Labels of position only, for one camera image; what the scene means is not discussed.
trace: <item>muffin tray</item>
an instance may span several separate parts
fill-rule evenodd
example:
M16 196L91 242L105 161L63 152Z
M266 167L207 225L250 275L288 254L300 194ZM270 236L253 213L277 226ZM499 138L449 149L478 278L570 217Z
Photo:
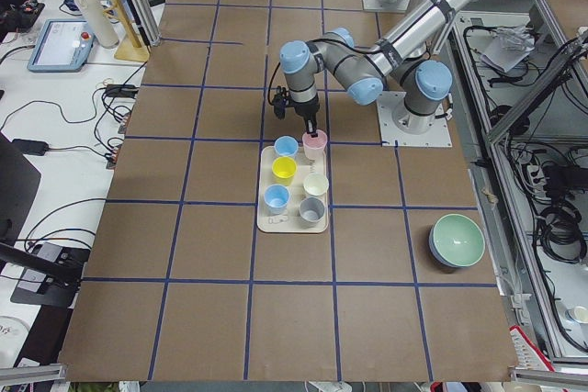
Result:
M279 215L272 215L264 202L264 192L275 184L272 174L272 162L277 158L273 146L266 147L261 152L261 169L259 173L259 188L257 197L257 228L266 233L321 233L329 226L328 192L319 197L324 203L325 215L315 225L308 226L299 213L300 202L306 197L302 182L307 174L317 172L327 174L326 157L323 154L316 161L310 161L304 150L299 148L296 154L296 174L292 184L288 186L290 200L286 211Z

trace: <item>blue cup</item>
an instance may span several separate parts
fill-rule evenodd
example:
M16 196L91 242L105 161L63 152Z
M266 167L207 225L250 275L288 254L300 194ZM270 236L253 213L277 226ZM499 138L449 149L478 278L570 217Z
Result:
M284 136L279 137L276 142L274 142L274 150L276 151L277 156L289 156L290 158L295 158L296 153L298 153L298 142L295 138Z
M289 200L290 192L285 186L280 184L269 186L264 193L264 201L272 215L284 213Z

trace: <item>yellow cup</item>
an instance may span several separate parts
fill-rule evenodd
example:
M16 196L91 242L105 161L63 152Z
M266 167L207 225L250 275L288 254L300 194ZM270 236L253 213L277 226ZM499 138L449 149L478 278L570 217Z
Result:
M280 156L272 163L272 173L278 184L290 185L296 174L296 161L289 156Z

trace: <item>cup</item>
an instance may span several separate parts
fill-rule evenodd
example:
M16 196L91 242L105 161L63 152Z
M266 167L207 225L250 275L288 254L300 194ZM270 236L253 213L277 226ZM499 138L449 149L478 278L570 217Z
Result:
M325 207L321 199L307 197L300 202L300 216L308 227L313 227L324 218Z
M306 157L311 161L320 159L328 140L327 134L320 129L317 129L316 137L304 133L302 135L302 147L304 148Z
M280 156L272 163L272 173L278 184L290 185L296 174L296 162L289 156Z
M264 202L266 202L267 209L272 215L284 213L289 200L290 192L280 184L273 184L264 192Z
M566 319L582 325L588 323L588 309L585 307L573 307L566 310Z
M276 151L277 156L289 156L290 158L295 158L296 153L298 153L298 142L293 137L279 137L276 142L274 142L274 150Z
M329 189L329 179L324 174L307 174L302 186L306 196L321 197Z

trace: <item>pink cup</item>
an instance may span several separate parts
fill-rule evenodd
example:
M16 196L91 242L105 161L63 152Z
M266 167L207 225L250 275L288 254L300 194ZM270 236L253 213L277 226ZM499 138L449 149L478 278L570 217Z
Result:
M327 134L324 133L322 130L317 129L316 137L312 137L308 133L304 133L302 135L302 147L304 148L304 155L311 160L316 161L322 157L322 153L324 152L324 148L327 145Z

